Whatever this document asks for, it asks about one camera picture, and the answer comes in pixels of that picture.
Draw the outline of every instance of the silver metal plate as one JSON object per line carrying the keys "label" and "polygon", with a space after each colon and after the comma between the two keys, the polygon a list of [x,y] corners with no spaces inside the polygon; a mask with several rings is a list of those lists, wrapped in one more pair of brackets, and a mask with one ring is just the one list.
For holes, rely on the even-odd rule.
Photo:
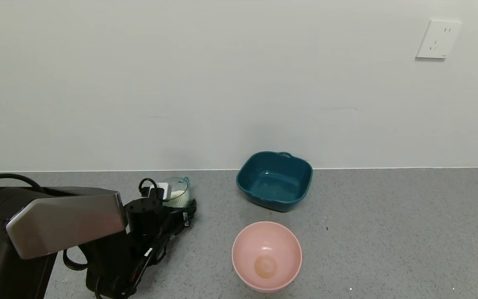
{"label": "silver metal plate", "polygon": [[81,195],[35,199],[9,221],[8,236],[22,259],[42,257],[125,229],[118,192],[76,190],[71,191]]}

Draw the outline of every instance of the pink bowl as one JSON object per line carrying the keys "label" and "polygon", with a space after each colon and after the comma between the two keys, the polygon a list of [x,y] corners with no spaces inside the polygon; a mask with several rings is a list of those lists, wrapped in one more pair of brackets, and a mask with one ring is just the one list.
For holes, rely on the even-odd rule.
{"label": "pink bowl", "polygon": [[288,228],[262,221],[237,235],[232,263],[245,284],[258,292],[272,293],[285,288],[298,275],[302,248]]}

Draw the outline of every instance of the teal bowl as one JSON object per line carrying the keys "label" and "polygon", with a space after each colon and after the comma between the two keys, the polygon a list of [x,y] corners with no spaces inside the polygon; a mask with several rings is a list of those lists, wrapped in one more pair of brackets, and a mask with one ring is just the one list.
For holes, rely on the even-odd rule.
{"label": "teal bowl", "polygon": [[249,201],[279,212],[290,211],[311,185],[313,168],[290,153],[259,152],[237,174],[237,186]]}

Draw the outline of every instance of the wall socket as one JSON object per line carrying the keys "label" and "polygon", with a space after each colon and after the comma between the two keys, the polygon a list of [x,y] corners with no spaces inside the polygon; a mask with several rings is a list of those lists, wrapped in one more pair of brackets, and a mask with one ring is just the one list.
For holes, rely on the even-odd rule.
{"label": "wall socket", "polygon": [[461,30],[462,22],[429,21],[417,58],[446,59]]}

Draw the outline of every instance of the speckled gray surface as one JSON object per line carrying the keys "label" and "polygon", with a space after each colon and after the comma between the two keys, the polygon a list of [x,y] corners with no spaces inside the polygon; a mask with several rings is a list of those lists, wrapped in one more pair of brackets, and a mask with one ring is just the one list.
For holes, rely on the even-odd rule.
{"label": "speckled gray surface", "polygon": [[[307,197],[288,213],[249,203],[236,174],[26,175],[43,186],[118,190],[124,202],[137,197],[145,176],[189,176],[197,218],[147,270],[134,299],[478,298],[478,169],[317,170]],[[274,294],[246,287],[230,258],[239,231],[261,220],[291,229],[303,250],[300,274]],[[70,257],[84,261],[77,250]],[[46,298],[92,299],[85,271],[66,269],[59,255]]]}

